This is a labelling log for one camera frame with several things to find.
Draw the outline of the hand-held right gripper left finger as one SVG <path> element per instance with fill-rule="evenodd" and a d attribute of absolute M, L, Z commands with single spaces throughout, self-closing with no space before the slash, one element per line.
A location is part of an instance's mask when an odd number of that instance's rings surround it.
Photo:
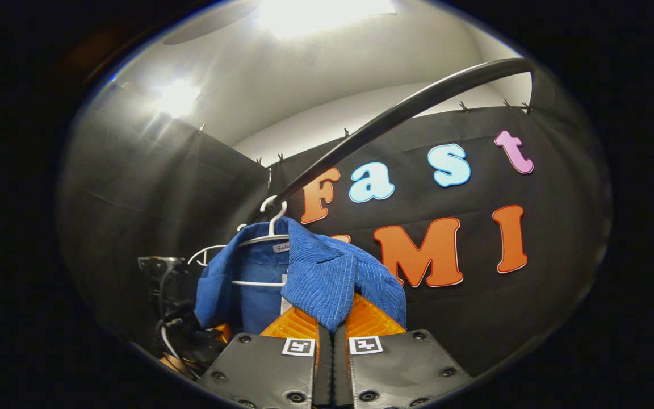
<path fill-rule="evenodd" d="M 332 340 L 316 319 L 291 307 L 259 335 L 236 334 L 198 381 L 240 408 L 327 408 Z"/>

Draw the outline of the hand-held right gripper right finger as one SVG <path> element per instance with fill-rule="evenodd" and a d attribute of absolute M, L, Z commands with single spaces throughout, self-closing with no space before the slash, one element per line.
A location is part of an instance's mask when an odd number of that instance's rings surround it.
<path fill-rule="evenodd" d="M 333 352 L 338 408 L 436 407 L 472 383 L 431 332 L 407 331 L 359 294 Z"/>

